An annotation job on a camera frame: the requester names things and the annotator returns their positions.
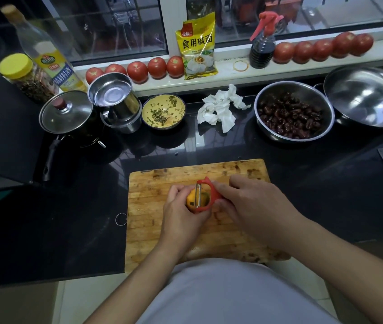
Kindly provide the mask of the clear bottle yellow label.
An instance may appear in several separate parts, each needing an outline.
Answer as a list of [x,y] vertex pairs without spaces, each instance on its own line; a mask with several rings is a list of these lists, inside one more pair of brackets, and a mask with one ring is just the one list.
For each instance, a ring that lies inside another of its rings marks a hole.
[[63,92],[72,90],[87,92],[87,85],[77,76],[70,62],[59,51],[48,33],[31,24],[12,4],[3,6],[0,11],[15,27],[25,53]]

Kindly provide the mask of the red tomato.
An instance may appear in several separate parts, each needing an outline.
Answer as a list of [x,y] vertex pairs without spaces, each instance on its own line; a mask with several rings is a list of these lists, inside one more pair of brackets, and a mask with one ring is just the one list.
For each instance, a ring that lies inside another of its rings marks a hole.
[[374,38],[370,34],[358,34],[352,42],[351,54],[354,56],[362,56],[373,47],[373,44]]
[[289,42],[278,43],[273,54],[273,62],[277,64],[289,63],[295,54],[295,44]]
[[116,63],[108,65],[106,69],[104,70],[105,74],[112,73],[112,72],[122,73],[126,76],[128,75],[127,70],[122,65],[119,65]]
[[312,59],[317,62],[327,60],[333,52],[333,43],[330,39],[321,39],[314,43],[314,54]]
[[184,63],[180,56],[172,56],[166,63],[167,73],[171,78],[178,79],[184,75]]
[[292,60],[297,64],[308,63],[315,55],[314,44],[309,41],[297,43]]
[[148,69],[145,63],[133,61],[127,67],[127,73],[130,79],[136,84],[143,84],[148,80]]
[[153,79],[162,79],[167,73],[166,61],[161,57],[155,57],[148,62],[147,70]]
[[331,56],[338,59],[345,58],[351,52],[355,37],[356,35],[352,32],[343,32],[338,34],[332,40],[333,50]]
[[104,74],[105,74],[104,70],[97,67],[91,67],[86,71],[85,79],[88,85],[90,85],[95,79],[97,79],[98,77]]

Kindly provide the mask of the person's right forearm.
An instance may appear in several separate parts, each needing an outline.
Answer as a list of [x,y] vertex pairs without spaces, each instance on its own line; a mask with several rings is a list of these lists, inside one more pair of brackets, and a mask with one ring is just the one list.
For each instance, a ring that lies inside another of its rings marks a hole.
[[374,324],[383,324],[383,260],[300,218],[284,249],[328,281]]

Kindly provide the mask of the white window frame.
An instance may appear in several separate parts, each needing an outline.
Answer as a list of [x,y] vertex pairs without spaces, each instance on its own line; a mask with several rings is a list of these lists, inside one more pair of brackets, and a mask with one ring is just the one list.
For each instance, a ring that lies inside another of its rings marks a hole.
[[[234,84],[257,85],[278,79],[293,79],[312,75],[327,74],[344,65],[365,64],[383,66],[383,0],[159,0],[162,26],[166,46],[152,44],[155,33],[149,37],[138,37],[138,48],[129,46],[125,34],[117,32],[112,44],[113,54],[107,51],[95,51],[99,46],[110,46],[107,38],[97,33],[92,51],[85,57],[78,56],[72,61],[78,76],[85,80],[85,73],[91,67],[104,70],[116,63],[127,69],[133,61],[146,65],[155,58],[168,61],[172,56],[181,56],[176,40],[176,31],[182,28],[183,22],[199,15],[215,12],[216,32],[214,59],[218,73],[214,76],[185,80],[166,75],[156,80],[151,76],[143,84],[134,84],[138,96],[149,96],[158,93],[188,92],[221,88]],[[315,43],[321,39],[332,40],[343,32],[370,34],[374,38],[373,47],[362,56],[348,54],[338,59],[330,56],[323,62],[313,59],[306,64],[290,61],[277,64],[270,60],[264,69],[255,69],[249,64],[245,72],[233,70],[233,63],[238,59],[249,63],[251,48],[249,37],[256,29],[262,11],[274,11],[284,19],[276,26],[277,43],[297,44],[303,41]]]

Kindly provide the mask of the orange vegetable piece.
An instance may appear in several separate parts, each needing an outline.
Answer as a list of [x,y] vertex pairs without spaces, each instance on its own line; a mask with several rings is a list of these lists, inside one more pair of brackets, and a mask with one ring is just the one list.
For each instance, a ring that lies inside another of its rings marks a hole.
[[195,212],[196,208],[206,207],[210,203],[210,193],[201,188],[190,191],[186,198],[185,205],[190,212]]

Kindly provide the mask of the person's left forearm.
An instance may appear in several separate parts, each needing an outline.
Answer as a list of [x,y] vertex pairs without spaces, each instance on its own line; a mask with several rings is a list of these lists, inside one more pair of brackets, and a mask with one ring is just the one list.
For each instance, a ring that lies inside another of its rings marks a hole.
[[191,242],[161,239],[84,324],[135,324],[162,290]]

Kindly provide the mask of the glass pot lid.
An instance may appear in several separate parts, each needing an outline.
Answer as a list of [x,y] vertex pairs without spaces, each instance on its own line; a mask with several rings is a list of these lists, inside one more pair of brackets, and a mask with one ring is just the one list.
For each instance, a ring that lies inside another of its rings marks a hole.
[[90,118],[93,104],[87,93],[68,91],[52,97],[39,113],[39,124],[52,134],[65,134],[81,128]]

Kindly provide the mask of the yellow powder bag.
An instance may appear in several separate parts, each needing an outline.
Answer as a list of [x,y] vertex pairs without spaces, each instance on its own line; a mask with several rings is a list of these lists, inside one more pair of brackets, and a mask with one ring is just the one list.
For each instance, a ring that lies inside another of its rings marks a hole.
[[176,40],[184,63],[185,80],[214,76],[215,12],[198,19],[184,21],[176,31]]

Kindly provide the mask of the spice jar yellow lid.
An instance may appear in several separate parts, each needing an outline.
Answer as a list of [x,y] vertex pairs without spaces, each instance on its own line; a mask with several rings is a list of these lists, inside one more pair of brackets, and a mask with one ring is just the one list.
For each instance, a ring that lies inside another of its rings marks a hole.
[[0,74],[26,97],[43,105],[58,94],[52,78],[26,54],[10,54],[0,61]]

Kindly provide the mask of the crumpled white paper towel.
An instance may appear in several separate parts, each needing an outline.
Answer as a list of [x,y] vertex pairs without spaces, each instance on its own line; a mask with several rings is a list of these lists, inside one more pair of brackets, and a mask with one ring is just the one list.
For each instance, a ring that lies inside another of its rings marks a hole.
[[204,105],[198,110],[197,123],[216,125],[221,123],[222,133],[229,132],[235,125],[236,118],[230,110],[230,105],[238,110],[251,108],[251,104],[243,102],[243,97],[237,94],[234,84],[228,85],[227,91],[218,90],[215,95],[202,99]]

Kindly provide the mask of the person's left hand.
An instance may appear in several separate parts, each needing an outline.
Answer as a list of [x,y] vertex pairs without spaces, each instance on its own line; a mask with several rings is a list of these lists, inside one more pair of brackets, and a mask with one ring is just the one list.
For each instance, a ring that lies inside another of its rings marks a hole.
[[181,259],[194,245],[200,230],[192,230],[189,226],[190,212],[186,198],[194,186],[172,185],[163,206],[162,229],[159,244],[168,250],[175,259]]

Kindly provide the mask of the dark spray bottle red trigger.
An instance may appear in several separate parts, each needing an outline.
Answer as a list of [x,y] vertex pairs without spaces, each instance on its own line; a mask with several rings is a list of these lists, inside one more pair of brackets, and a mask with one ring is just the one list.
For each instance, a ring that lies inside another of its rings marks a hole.
[[249,64],[255,69],[265,68],[273,57],[276,42],[275,28],[284,16],[274,11],[264,11],[259,14],[259,23],[250,41]]

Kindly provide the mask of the stainless steel cup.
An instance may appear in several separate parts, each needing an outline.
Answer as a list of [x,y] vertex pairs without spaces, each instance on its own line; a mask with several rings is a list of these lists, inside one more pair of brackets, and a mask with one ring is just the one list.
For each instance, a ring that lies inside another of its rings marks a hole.
[[105,126],[122,134],[132,134],[140,128],[142,104],[125,74],[112,72],[99,76],[89,85],[87,96]]

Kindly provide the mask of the red vegetable peeler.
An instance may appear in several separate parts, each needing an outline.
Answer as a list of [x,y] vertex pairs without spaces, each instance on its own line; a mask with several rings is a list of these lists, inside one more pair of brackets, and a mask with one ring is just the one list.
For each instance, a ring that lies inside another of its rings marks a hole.
[[216,190],[209,177],[198,180],[195,187],[194,213],[209,210],[214,202],[223,196]]

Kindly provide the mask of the person's white shirt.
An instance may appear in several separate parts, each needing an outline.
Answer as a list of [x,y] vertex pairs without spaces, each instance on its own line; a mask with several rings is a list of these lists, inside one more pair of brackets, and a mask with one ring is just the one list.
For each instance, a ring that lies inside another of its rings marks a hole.
[[136,324],[341,324],[267,266],[226,259],[177,265]]

